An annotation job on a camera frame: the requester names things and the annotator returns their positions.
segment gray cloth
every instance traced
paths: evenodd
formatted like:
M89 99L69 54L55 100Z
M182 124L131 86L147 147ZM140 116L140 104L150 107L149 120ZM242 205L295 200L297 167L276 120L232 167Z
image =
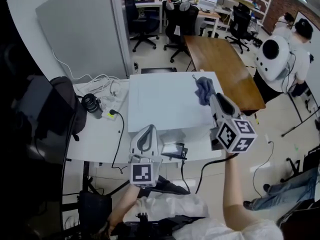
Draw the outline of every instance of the gray cloth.
M199 97L199 103L203 106L210 105L210 97L215 93L213 81L205 76L195 80L198 90L195 94Z

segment tiled floor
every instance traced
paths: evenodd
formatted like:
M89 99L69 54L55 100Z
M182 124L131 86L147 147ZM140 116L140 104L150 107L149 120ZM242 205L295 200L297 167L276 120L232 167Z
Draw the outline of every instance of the tiled floor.
M226 33L218 30L219 38L224 38ZM259 34L261 40L267 38L267 34L261 30ZM141 68L158 68L158 67L176 67L179 72L187 69L191 59L184 53L180 53L174 63L170 63L170 56L175 50L168 48L163 50L166 43L166 36L163 34L159 40L154 40L157 49L153 50L152 46L147 43L142 43L133 54L133 60L139 64L140 73ZM246 66L254 66L254 56L257 49L253 45L249 45L250 51L244 51L240 54L240 49L235 47L239 56ZM248 68L253 75L254 68ZM306 118L309 113L304 107L304 103L300 97L295 99L297 107L302 115ZM245 200L257 198L258 194L253 187L254 170L263 164L272 152L272 144L267 144L265 134L268 135L269 140L274 142L273 155L266 166L260 168L254 179L256 189L263 195L263 184L275 184L283 177L288 176L291 168L286 158L290 157L292 160L303 158L307 151L317 146L320 142L319 132L316 130L314 119L311 118L303 125L286 135L281 137L281 134L290 129L292 126L299 123L299 118L294 110L294 107L289 98L282 94L276 99L269 102L266 109L257 112L259 124L253 116L248 119L252 122L257 134L257 141L249 152L239 155L237 158L240 177L242 184L242 191ZM202 166L209 160L186 162L184 167L184 177L190 186L191 192L196 191ZM224 163L213 164L208 166L204 171L204 178L201 184L199 195L206 201L210 216L224 221L222 212L223 187L224 187ZM110 164L103 164L98 168L91 167L90 175L94 177L94 185L96 188L104 188L105 193L108 193L124 183L128 178L128 169L123 170L124 174L120 174L117 169L111 169ZM181 180L180 169L176 164L163 164L161 168L161 175L175 184L183 186ZM117 193L113 196L113 204L121 196ZM269 218L277 220L285 212L292 207L292 204L282 205L276 209L256 211L255 213L262 218Z

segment laptop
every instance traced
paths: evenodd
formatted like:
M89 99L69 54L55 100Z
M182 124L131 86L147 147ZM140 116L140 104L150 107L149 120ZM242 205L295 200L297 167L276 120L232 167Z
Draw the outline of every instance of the laptop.
M199 0L198 7L204 10L213 11L218 0Z

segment brick wall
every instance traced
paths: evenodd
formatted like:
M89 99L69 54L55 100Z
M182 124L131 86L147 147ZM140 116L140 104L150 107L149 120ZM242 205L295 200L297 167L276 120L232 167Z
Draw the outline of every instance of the brick wall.
M258 4L261 5L262 11L266 10L264 3L259 1ZM298 11L303 13L310 21L312 21L314 25L320 29L320 18L298 0L272 0L269 11L263 23L264 29L271 33L280 16L288 12L295 18Z

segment backpack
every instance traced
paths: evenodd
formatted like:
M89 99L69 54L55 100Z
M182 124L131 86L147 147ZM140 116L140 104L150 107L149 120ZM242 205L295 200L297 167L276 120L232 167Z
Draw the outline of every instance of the backpack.
M79 141L78 133L86 126L87 110L82 106L75 93L71 80L66 76L58 76L50 81L51 85L62 96L62 98L75 111L72 135L75 141Z

